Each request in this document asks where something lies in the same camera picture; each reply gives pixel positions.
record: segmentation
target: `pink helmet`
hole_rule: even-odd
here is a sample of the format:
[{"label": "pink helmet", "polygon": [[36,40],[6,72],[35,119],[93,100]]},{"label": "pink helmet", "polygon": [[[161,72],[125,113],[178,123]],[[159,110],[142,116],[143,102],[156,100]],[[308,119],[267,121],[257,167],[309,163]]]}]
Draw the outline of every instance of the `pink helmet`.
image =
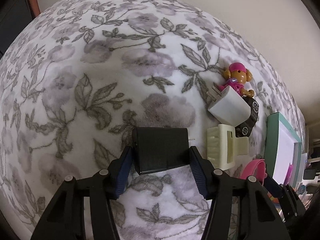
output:
[{"label": "pink helmet", "polygon": [[247,69],[245,68],[245,66],[240,63],[240,62],[235,62],[235,63],[232,63],[230,66],[229,66],[229,70],[232,72],[232,71],[237,71],[237,70],[240,70],[240,71],[243,71],[244,73],[247,73]]}]

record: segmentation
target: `toy dog figure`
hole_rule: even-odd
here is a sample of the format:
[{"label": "toy dog figure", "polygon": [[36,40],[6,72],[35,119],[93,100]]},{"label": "toy dog figure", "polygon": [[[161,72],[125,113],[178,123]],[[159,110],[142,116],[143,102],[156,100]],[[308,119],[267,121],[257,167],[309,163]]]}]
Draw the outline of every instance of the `toy dog figure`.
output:
[{"label": "toy dog figure", "polygon": [[223,77],[227,82],[223,86],[219,86],[219,90],[224,90],[227,86],[231,86],[241,97],[247,96],[252,98],[254,96],[253,90],[245,90],[244,84],[252,79],[251,72],[245,68],[240,62],[232,63],[223,73]]}]

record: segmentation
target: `black battery pack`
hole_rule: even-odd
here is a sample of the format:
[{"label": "black battery pack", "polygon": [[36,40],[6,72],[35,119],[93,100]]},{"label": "black battery pack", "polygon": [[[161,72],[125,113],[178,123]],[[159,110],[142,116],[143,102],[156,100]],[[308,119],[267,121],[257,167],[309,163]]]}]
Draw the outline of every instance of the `black battery pack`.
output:
[{"label": "black battery pack", "polygon": [[187,128],[134,128],[132,143],[138,174],[165,171],[190,162]]}]

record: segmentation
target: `bed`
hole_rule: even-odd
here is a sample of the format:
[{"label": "bed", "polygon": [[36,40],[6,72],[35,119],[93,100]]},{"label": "bed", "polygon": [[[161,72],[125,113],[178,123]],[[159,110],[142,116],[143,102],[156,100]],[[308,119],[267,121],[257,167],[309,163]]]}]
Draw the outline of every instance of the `bed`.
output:
[{"label": "bed", "polygon": [[[239,177],[262,158],[267,116],[281,112],[304,145],[304,117],[268,61],[235,30],[178,0],[61,0],[33,20],[0,61],[0,190],[32,232],[64,180],[107,168],[134,127],[186,127],[206,156],[206,92],[243,63],[253,79],[258,121]],[[210,202],[189,166],[138,176],[112,210],[123,240],[200,239]],[[92,240],[89,202],[87,239]],[[236,231],[231,216],[229,239]]]}]

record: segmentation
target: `white power adapter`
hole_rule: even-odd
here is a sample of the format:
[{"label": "white power adapter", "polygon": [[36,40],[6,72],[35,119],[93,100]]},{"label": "white power adapter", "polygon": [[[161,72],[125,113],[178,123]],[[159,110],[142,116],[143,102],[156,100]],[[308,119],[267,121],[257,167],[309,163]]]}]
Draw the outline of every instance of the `white power adapter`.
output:
[{"label": "white power adapter", "polygon": [[207,95],[213,99],[208,111],[220,123],[236,127],[248,120],[251,108],[231,86],[227,86],[222,92],[215,86],[212,89],[216,95],[207,92]]}]

